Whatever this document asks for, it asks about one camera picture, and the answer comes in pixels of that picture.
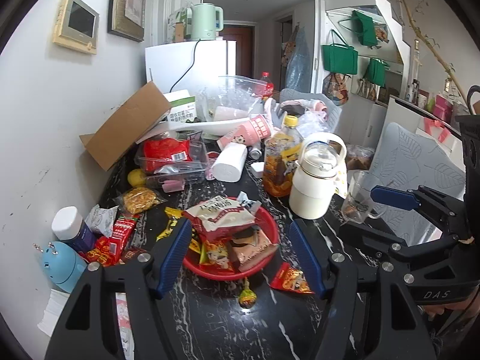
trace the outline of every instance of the green tote bag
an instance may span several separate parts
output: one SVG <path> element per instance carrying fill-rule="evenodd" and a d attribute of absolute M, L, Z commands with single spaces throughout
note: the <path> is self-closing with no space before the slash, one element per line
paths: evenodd
<path fill-rule="evenodd" d="M 331 73 L 357 74 L 358 51 L 345 43 L 335 30 L 331 31 L 332 42 L 335 33 L 342 43 L 322 45 L 323 68 Z"/>
<path fill-rule="evenodd" d="M 355 23 L 355 29 L 348 28 L 340 24 L 342 21 L 353 21 Z M 338 23 L 343 28 L 356 33 L 360 44 L 369 47 L 376 46 L 378 44 L 377 35 L 375 34 L 374 21 L 370 16 L 364 15 L 359 11 L 353 11 L 350 19 L 340 20 Z"/>
<path fill-rule="evenodd" d="M 388 64 L 380 59 L 370 58 L 365 78 L 375 85 L 385 86 L 386 67 L 389 67 Z"/>

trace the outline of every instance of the brown wooden door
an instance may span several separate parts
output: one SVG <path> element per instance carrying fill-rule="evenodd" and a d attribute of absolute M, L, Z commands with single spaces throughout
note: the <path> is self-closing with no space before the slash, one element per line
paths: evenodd
<path fill-rule="evenodd" d="M 254 28 L 225 25 L 220 36 L 226 41 L 237 42 L 237 76 L 253 78 Z"/>

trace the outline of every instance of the yellow fruit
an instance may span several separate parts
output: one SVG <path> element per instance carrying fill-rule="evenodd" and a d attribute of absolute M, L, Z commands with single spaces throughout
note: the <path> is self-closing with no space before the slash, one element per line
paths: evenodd
<path fill-rule="evenodd" d="M 132 187 L 141 187 L 145 185 L 146 178 L 145 173 L 142 169 L 133 169 L 128 176 L 127 180 Z"/>

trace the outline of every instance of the red plastic bowl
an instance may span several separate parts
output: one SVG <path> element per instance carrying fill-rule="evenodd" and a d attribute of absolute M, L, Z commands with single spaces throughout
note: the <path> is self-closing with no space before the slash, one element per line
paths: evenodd
<path fill-rule="evenodd" d="M 278 244 L 278 227 L 272 215 L 270 215 L 270 213 L 265 208 L 260 207 L 255 217 L 258 220 L 257 225 L 260 226 L 268 239 L 273 244 Z M 265 257 L 256 266 L 250 268 L 245 272 L 234 272 L 232 274 L 217 274 L 201 268 L 198 265 L 199 254 L 188 249 L 186 256 L 183 258 L 183 265 L 190 269 L 192 272 L 196 273 L 198 276 L 202 276 L 203 278 L 219 281 L 240 280 L 256 274 L 258 271 L 264 268 L 273 258 L 274 254 L 275 253 L 272 253 L 270 254 L 270 256 Z"/>

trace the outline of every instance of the light blue humidifier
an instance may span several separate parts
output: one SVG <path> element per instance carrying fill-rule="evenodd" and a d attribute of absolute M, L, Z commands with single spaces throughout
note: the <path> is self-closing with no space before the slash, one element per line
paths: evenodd
<path fill-rule="evenodd" d="M 63 242 L 50 242 L 45 250 L 38 245 L 33 246 L 42 252 L 42 269 L 45 274 L 62 290 L 71 293 L 87 266 L 86 262 Z"/>

